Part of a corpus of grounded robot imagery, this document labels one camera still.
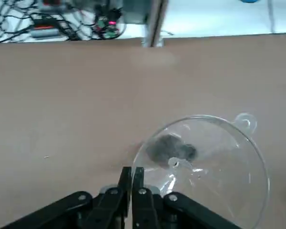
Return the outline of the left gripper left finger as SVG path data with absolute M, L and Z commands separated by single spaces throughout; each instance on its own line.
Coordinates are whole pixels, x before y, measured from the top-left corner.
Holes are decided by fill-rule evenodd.
M 131 167 L 124 167 L 118 184 L 98 196 L 74 192 L 4 226 L 6 229 L 122 229 L 128 214 Z

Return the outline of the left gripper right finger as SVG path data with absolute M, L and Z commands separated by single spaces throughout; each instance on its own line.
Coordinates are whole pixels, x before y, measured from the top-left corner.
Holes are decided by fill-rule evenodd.
M 132 216 L 134 229 L 239 228 L 182 193 L 162 197 L 156 187 L 144 185 L 143 167 L 137 167 L 133 175 Z

